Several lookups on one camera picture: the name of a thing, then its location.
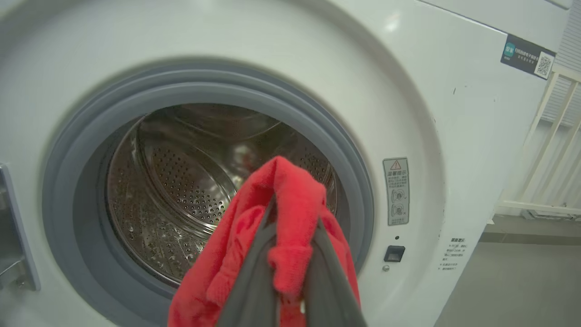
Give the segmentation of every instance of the warning triangle symbol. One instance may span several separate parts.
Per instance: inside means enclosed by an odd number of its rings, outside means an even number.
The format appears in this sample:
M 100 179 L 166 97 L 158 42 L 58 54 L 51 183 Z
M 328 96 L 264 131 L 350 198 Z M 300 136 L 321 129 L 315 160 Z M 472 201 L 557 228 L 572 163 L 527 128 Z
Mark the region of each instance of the warning triangle symbol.
M 398 169 L 401 169 L 401 166 L 399 165 L 399 162 L 396 160 L 396 162 L 393 163 L 390 170 L 398 170 Z

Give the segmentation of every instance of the sticker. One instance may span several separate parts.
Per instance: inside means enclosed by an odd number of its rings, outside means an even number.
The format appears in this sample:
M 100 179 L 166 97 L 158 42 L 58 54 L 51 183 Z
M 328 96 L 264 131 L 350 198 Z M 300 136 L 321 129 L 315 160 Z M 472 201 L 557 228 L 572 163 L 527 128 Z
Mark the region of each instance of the sticker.
M 402 225 L 410 220 L 410 173 L 407 158 L 383 160 L 388 187 L 388 225 Z
M 466 239 L 451 239 L 450 244 L 446 247 L 446 252 L 442 256 L 438 270 L 440 271 L 454 271 L 458 268 L 458 264 L 464 259 L 464 255 L 468 245 L 465 244 Z
M 500 62 L 542 79 L 548 79 L 555 56 L 556 53 L 553 51 L 509 34 Z

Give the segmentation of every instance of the red cloth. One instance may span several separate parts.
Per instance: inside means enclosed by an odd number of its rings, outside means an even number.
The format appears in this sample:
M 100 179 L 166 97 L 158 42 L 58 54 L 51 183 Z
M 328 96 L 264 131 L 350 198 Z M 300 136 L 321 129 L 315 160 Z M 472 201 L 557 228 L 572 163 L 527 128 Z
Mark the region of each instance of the red cloth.
M 284 299 L 281 326 L 305 326 L 300 297 L 319 217 L 359 303 L 351 251 L 327 209 L 325 187 L 306 170 L 276 157 L 253 173 L 230 203 L 171 302 L 169 327 L 216 324 L 273 193 L 278 207 L 277 244 L 268 261 L 275 269 L 274 288 Z

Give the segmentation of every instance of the gray rubber seal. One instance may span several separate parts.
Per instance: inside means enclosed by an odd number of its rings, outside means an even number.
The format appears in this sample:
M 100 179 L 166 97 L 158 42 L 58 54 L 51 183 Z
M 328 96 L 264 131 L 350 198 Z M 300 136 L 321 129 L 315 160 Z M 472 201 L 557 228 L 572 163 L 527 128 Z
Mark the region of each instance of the gray rubber seal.
M 359 271 L 374 221 L 363 159 L 339 123 L 282 80 L 227 63 L 166 63 L 127 73 L 78 106 L 53 143 L 44 172 L 46 236 L 65 276 L 96 310 L 123 326 L 159 326 L 175 289 L 141 269 L 115 238 L 105 174 L 134 119 L 167 106 L 212 102 L 252 108 L 295 128 L 327 156 L 349 200 L 349 243 Z

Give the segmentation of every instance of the black sticker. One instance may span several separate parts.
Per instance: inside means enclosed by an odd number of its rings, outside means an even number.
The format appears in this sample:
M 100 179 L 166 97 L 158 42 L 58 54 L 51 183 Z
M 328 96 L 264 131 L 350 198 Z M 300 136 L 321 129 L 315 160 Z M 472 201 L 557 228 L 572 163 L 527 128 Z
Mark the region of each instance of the black sticker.
M 551 73 L 555 56 L 556 53 L 553 51 L 509 34 L 500 62 L 547 79 Z

